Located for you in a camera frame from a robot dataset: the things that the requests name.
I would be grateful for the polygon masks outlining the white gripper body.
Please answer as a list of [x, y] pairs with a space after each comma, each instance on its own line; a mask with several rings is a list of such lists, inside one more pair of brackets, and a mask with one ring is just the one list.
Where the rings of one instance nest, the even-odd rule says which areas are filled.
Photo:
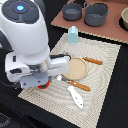
[[45, 85], [51, 76], [67, 73], [70, 59], [69, 55], [58, 54], [49, 56], [42, 64], [27, 65], [11, 52], [5, 58], [5, 72], [15, 86], [19, 83], [21, 88], [35, 87]]

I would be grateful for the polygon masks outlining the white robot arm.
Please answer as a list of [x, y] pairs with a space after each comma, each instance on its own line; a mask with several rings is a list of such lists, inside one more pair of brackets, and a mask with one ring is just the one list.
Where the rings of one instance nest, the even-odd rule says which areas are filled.
[[69, 55], [50, 57], [45, 19], [34, 0], [0, 0], [0, 31], [12, 48], [5, 58], [10, 82], [29, 88], [68, 72]]

